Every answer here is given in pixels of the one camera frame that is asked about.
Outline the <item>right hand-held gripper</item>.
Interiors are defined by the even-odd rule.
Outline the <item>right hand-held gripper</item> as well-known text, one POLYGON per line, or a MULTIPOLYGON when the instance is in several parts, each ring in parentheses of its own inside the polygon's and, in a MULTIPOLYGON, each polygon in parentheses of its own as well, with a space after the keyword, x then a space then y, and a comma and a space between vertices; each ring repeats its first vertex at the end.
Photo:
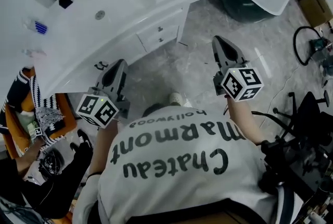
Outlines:
POLYGON ((228 95, 233 101, 254 99, 264 87, 257 68, 245 66, 249 61, 238 46, 219 35, 213 37, 214 59, 219 69, 213 78, 217 95, 228 95))

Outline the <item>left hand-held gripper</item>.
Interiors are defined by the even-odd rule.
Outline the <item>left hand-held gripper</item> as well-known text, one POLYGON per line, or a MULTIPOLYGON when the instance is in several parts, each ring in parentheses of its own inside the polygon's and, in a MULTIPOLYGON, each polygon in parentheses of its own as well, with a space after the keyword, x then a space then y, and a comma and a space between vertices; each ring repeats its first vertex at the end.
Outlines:
POLYGON ((109 65, 104 65, 101 61, 99 64, 102 66, 102 73, 97 79, 96 87, 89 88, 83 94, 76 113, 89 124, 105 128, 114 119, 128 118, 130 101, 121 94, 128 65, 124 59, 109 65), (104 88, 116 93, 107 94, 102 90, 104 88))

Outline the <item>white drawer with black knob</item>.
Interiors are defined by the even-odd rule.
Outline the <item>white drawer with black knob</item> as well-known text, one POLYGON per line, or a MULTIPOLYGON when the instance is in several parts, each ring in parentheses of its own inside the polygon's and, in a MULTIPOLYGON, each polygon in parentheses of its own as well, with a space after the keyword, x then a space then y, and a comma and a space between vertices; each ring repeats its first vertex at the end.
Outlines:
POLYGON ((179 17, 168 17, 161 21, 150 24, 143 30, 137 32, 138 37, 143 40, 148 40, 152 36, 157 36, 171 27, 177 27, 179 25, 179 17))
POLYGON ((177 38, 178 26, 172 26, 161 32, 157 32, 154 35, 149 36, 147 39, 142 39, 143 46, 146 52, 150 53, 158 49, 163 44, 172 41, 177 38))

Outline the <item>person's left forearm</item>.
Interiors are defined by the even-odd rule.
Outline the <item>person's left forearm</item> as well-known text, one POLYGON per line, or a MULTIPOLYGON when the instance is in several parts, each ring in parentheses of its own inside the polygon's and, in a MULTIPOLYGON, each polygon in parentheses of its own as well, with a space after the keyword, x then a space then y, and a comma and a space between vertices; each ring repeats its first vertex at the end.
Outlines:
POLYGON ((89 167, 89 175, 104 171, 109 150, 117 134, 118 122, 116 120, 112 120, 104 129, 100 128, 98 130, 96 145, 94 146, 92 161, 89 167))

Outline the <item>person's right forearm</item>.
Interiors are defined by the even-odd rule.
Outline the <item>person's right forearm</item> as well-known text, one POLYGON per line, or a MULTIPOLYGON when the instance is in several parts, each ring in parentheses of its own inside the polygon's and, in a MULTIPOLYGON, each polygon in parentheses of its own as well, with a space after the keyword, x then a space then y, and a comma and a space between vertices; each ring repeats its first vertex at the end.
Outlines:
POLYGON ((227 99, 230 119, 238 126, 247 139, 255 145, 260 145, 265 137, 256 123, 247 101, 235 102, 229 95, 224 97, 227 99))

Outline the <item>person's black trousers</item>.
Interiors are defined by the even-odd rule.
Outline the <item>person's black trousers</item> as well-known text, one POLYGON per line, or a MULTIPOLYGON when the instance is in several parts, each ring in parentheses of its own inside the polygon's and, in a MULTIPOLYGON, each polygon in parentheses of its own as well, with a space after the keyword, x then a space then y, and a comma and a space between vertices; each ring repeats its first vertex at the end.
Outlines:
POLYGON ((162 108, 165 108, 165 105, 164 104, 161 104, 161 103, 155 103, 151 106, 149 106, 144 112, 143 112, 143 115, 142 117, 147 117, 149 116, 150 114, 162 109, 162 108))

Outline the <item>person's right white clog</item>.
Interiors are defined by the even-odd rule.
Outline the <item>person's right white clog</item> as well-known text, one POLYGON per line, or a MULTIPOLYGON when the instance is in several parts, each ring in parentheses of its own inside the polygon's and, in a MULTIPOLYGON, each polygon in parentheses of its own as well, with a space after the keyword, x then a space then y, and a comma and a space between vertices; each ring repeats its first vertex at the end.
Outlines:
POLYGON ((173 92, 169 95, 169 104, 171 106, 182 106, 183 105, 183 98, 182 96, 177 93, 173 92))

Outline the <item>black white striped blanket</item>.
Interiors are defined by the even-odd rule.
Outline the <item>black white striped blanket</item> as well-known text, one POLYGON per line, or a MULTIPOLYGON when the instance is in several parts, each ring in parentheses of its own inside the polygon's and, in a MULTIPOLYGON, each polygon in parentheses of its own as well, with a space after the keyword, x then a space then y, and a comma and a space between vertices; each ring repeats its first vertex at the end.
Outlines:
POLYGON ((42 130, 46 146, 52 146, 59 139, 51 139, 50 136, 65 126, 64 116, 59 109, 55 94, 49 98, 42 98, 37 77, 25 74, 31 71, 31 68, 23 67, 17 75, 17 80, 23 83, 24 87, 29 86, 35 109, 35 119, 42 130))

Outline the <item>small clear bottle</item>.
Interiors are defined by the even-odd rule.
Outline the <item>small clear bottle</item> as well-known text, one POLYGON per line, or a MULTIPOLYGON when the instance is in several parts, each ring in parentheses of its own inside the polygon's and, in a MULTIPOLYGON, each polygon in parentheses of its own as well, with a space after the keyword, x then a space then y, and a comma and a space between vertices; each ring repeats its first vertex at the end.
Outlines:
POLYGON ((40 49, 22 49, 21 52, 30 58, 42 58, 47 56, 46 53, 40 49))

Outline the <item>clear bottle blue label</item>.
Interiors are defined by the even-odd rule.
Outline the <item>clear bottle blue label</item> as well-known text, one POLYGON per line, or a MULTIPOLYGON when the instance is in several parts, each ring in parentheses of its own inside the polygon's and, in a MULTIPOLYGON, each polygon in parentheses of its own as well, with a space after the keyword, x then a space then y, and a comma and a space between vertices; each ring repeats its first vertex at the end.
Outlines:
POLYGON ((35 19, 31 19, 31 18, 26 18, 23 20, 23 25, 33 31, 36 32, 38 34, 41 35, 45 35, 48 31, 48 27, 44 24, 42 24, 41 22, 35 20, 35 19))

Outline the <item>pale green cloth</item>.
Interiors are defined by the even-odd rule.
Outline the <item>pale green cloth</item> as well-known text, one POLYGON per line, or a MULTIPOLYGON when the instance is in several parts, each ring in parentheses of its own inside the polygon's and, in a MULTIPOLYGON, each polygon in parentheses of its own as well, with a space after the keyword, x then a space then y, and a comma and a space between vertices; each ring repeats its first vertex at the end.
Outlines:
POLYGON ((35 121, 35 114, 33 111, 27 112, 22 111, 20 113, 16 112, 16 116, 19 120, 19 123, 23 127, 24 131, 29 135, 30 141, 35 140, 35 129, 38 127, 37 122, 35 121))

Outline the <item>black office chair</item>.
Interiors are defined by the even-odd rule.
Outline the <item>black office chair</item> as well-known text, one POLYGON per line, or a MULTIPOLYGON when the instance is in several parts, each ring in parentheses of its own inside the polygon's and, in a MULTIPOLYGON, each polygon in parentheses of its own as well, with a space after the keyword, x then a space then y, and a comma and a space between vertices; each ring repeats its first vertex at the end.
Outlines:
POLYGON ((276 107, 273 113, 290 119, 288 129, 282 134, 284 138, 288 133, 293 136, 306 136, 323 146, 329 145, 333 141, 333 115, 320 111, 319 104, 325 103, 329 105, 329 97, 327 91, 324 97, 316 99, 312 92, 308 92, 302 100, 299 107, 296 106, 296 98, 294 92, 288 93, 292 97, 292 114, 282 113, 276 107))

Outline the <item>black throw with white fringe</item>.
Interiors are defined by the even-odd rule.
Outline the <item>black throw with white fringe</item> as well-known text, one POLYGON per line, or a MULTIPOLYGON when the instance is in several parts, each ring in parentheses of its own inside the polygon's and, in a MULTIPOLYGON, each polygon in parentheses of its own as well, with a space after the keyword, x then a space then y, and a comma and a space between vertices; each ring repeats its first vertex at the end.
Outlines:
POLYGON ((8 105, 9 107, 13 108, 17 112, 22 112, 21 103, 26 98, 30 91, 30 74, 32 68, 23 67, 15 80, 13 81, 9 92, 6 96, 5 102, 0 108, 0 133, 1 134, 8 134, 9 130, 6 123, 6 116, 5 116, 5 107, 8 105))

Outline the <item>orange sofa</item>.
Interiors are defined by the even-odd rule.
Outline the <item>orange sofa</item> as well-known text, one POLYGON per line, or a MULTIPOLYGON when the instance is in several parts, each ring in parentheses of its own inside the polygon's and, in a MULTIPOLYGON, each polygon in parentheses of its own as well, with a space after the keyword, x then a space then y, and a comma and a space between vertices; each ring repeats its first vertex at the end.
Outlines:
MULTIPOLYGON (((32 68, 31 76, 36 76, 34 67, 32 68)), ((55 94, 56 100, 59 105, 59 109, 64 116, 65 126, 59 131, 53 133, 51 139, 62 139, 68 132, 76 128, 76 120, 73 115, 73 112, 70 108, 68 99, 65 94, 55 94)), ((35 114, 35 109, 32 101, 31 91, 29 91, 26 98, 21 103, 22 111, 31 112, 35 114)), ((13 108, 6 105, 5 107, 5 116, 6 123, 9 130, 8 134, 2 134, 6 149, 9 152, 9 155, 12 159, 22 156, 32 144, 32 141, 29 139, 29 135, 24 131, 23 127, 19 123, 19 120, 16 116, 16 112, 13 108)), ((43 146, 42 149, 47 149, 49 146, 43 146)))

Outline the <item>black waist pack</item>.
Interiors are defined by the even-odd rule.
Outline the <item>black waist pack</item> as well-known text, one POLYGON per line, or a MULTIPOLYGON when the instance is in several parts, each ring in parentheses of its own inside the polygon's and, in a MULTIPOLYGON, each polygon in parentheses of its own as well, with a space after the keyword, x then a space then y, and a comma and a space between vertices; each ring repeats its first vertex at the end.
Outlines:
POLYGON ((259 187, 274 194, 278 186, 291 188, 301 199, 310 199, 333 164, 333 150, 328 151, 311 139, 278 139, 261 143, 266 172, 259 187))

